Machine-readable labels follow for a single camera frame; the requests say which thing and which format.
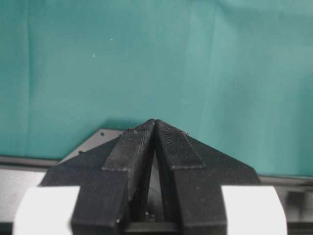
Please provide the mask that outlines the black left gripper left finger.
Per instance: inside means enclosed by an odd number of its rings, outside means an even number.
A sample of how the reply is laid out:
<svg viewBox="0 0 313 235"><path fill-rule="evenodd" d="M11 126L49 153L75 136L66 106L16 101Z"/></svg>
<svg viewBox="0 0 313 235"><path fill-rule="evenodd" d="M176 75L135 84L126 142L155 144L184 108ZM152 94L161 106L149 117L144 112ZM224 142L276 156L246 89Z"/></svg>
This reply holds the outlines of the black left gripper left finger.
<svg viewBox="0 0 313 235"><path fill-rule="evenodd" d="M51 167L42 186L79 186L71 228L75 232L120 232L143 221L154 156L155 120Z"/></svg>

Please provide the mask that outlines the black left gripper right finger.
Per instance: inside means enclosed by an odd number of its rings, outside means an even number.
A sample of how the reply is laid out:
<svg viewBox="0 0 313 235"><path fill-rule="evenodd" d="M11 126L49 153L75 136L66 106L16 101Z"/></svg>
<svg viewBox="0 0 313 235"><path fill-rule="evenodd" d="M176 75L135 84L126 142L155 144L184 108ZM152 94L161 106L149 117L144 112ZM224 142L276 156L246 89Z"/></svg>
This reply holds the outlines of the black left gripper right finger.
<svg viewBox="0 0 313 235"><path fill-rule="evenodd" d="M259 185L254 168L162 121L155 122L164 218L182 232L225 232L221 187Z"/></svg>

